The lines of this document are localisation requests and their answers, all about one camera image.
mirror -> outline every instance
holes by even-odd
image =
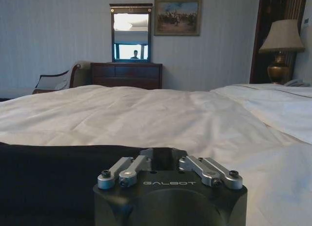
[[[111,4],[112,61],[151,61],[152,5]]]

black fabric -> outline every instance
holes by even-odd
[[[119,158],[136,157],[143,149],[0,143],[0,225],[94,225],[97,176]],[[153,167],[172,167],[171,149],[154,151],[162,161]]]

wall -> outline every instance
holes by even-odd
[[[293,78],[312,83],[312,0],[306,2],[303,20],[306,18],[310,18],[310,26],[301,30],[301,40],[306,50],[297,55]]]
[[[77,60],[111,61],[109,3],[154,0],[0,0],[0,88],[33,87]],[[203,0],[199,37],[152,37],[164,88],[248,82],[258,0]]]

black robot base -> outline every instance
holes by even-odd
[[[244,226],[247,189],[237,171],[172,150],[172,170],[153,151],[121,158],[94,186],[96,226]]]

chest of drawers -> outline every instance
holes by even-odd
[[[107,87],[130,86],[161,89],[162,64],[91,63],[92,83]]]

